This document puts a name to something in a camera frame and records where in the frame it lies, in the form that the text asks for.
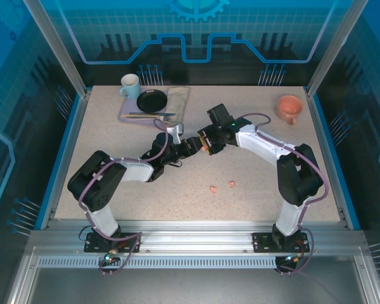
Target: cup handle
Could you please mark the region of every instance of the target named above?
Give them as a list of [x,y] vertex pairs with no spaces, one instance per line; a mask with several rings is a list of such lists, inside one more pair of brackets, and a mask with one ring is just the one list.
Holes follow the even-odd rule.
[[296,125],[297,124],[297,118],[293,117],[292,119],[290,119],[289,124]]
[[125,94],[122,94],[124,90],[125,90],[125,87],[121,88],[121,90],[120,90],[120,95],[121,95],[122,97],[128,97],[127,92],[125,92]]

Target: gear logo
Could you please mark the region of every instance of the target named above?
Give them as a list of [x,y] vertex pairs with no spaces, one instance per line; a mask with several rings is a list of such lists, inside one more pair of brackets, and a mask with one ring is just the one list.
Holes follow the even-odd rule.
[[185,21],[200,19],[207,21],[208,18],[215,18],[217,12],[224,11],[224,5],[229,4],[229,0],[166,0],[171,13],[177,13],[177,17],[184,17]]
[[24,16],[22,0],[0,0],[0,19],[10,30],[16,30],[22,24]]

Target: speckled table surface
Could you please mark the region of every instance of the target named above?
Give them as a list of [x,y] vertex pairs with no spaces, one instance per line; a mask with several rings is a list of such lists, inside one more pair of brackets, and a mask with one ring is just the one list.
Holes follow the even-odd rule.
[[[84,219],[67,182],[96,151],[112,157],[141,156],[150,149],[158,131],[142,125],[122,123],[117,115],[124,101],[119,86],[94,86],[87,105],[72,160],[68,168],[55,217]],[[303,101],[303,113],[295,126],[279,120],[274,112],[277,100],[292,94]],[[272,123],[262,127],[266,133],[288,143],[310,145],[319,167],[326,172],[314,125],[302,87],[191,86],[184,113],[184,135],[195,136],[211,124],[206,111],[225,104],[234,117],[263,112]],[[253,123],[261,118],[251,117]],[[235,181],[230,188],[229,181]],[[215,186],[216,194],[210,192]],[[227,146],[217,155],[200,151],[183,161],[181,168],[166,167],[155,182],[124,182],[110,201],[119,220],[273,220],[281,208],[276,169],[245,149]],[[322,202],[313,204],[305,220],[338,222],[339,215],[332,190]]]

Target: knife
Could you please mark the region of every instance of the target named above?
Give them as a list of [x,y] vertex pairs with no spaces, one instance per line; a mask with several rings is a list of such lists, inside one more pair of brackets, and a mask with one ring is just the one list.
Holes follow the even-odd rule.
[[164,117],[169,117],[169,116],[174,116],[176,113],[144,113],[144,112],[130,112],[129,115],[135,115],[135,116],[164,116]]

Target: white mug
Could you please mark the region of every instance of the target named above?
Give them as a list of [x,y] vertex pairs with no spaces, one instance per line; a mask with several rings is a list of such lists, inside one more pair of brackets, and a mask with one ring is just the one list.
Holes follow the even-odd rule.
[[121,78],[122,88],[120,95],[126,98],[137,99],[141,93],[141,85],[139,84],[139,77],[135,74],[127,74]]

